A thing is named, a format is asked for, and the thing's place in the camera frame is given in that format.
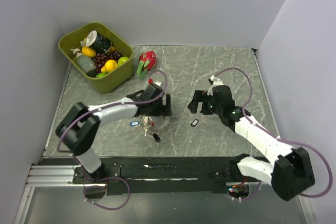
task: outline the white wall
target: white wall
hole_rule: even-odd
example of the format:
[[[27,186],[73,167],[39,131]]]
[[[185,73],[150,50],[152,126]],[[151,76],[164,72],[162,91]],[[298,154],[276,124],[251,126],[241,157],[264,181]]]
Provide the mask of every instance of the white wall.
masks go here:
[[[48,0],[63,30],[106,23],[131,44],[259,48],[285,0]]]
[[[336,173],[336,0],[286,0],[257,51],[282,137],[309,143]],[[311,154],[315,194],[325,189],[326,169]],[[336,189],[311,204],[317,223],[335,223]]]
[[[0,222],[13,223],[30,165],[42,155],[67,62],[45,0],[0,3]]]

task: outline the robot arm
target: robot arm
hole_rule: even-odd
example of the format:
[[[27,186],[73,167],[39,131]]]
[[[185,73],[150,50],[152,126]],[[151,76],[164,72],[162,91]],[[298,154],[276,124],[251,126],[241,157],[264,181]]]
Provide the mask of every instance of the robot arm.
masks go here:
[[[157,99],[154,102],[136,105],[136,104],[125,104],[127,102],[142,102],[149,101],[157,97],[161,92],[161,83],[154,82],[150,83],[146,90],[140,90],[134,94],[128,95],[119,101],[112,103],[120,103],[110,108],[109,104],[99,105],[99,106],[85,106],[83,103],[79,102],[75,104],[62,122],[58,125],[56,129],[56,134],[61,137],[67,127],[78,117],[87,113],[88,111],[96,110],[97,112],[83,118],[80,122],[83,125],[75,125],[65,136],[63,143],[69,148],[70,152],[73,154],[74,158],[77,159],[82,167],[85,169],[89,177],[93,181],[97,181],[104,177],[104,164],[96,155],[94,149],[92,148],[93,140],[99,127],[107,125],[109,123],[115,122],[120,119],[133,118],[139,115],[148,116],[170,116],[171,111],[171,97],[166,94],[166,105],[163,105],[162,98]]]
[[[208,91],[196,90],[188,105],[191,113],[197,112],[202,103],[201,113],[217,114],[221,122],[249,141],[269,161],[259,161],[247,154],[235,157],[230,163],[230,175],[235,179],[242,176],[253,177],[271,185],[283,200],[290,200],[315,184],[315,178],[308,152],[300,147],[281,143],[257,125],[257,120],[245,110],[249,122],[244,117],[242,107],[236,106],[231,90],[223,82],[212,76]]]

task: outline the can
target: can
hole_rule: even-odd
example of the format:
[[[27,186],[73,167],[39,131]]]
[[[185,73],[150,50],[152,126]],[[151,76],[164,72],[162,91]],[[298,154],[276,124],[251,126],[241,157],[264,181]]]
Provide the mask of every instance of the can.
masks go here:
[[[89,33],[86,38],[86,46],[101,54],[106,54],[112,47],[112,41],[102,36],[96,30]]]

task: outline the bottle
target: bottle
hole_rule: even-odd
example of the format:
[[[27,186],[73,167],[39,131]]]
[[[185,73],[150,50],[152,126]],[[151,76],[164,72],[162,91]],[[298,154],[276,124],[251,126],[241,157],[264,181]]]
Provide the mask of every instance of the bottle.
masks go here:
[[[77,66],[89,77],[95,77],[98,73],[95,68],[95,63],[90,57],[81,53],[79,48],[71,49],[73,55],[77,58]]]

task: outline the marble surface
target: marble surface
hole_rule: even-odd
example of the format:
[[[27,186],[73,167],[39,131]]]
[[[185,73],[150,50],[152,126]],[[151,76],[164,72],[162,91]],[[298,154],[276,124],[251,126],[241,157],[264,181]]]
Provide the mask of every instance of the marble surface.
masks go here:
[[[247,153],[261,154],[244,138],[222,125],[216,115],[191,114],[187,109],[196,89],[207,90],[207,79],[216,71],[239,67],[251,78],[253,98],[247,109],[267,129],[275,132],[268,102],[258,74],[253,52],[250,48],[206,46],[134,46],[134,65],[142,52],[154,50],[158,56],[157,67],[169,79],[167,93],[172,95],[172,123],[170,129],[160,134],[161,142],[144,136],[144,131],[130,127],[134,119],[124,119],[101,127],[93,147],[99,156],[236,156]],[[155,80],[163,81],[159,73]],[[248,98],[247,80],[238,71],[229,71],[220,76],[230,86],[237,105]],[[59,138],[55,128],[76,102],[98,105],[119,100],[127,94],[144,89],[146,80],[133,76],[109,94],[101,94],[72,68],[68,77],[60,108],[57,112],[53,133],[49,139],[45,157],[68,156],[58,153]],[[196,127],[191,122],[199,119]]]

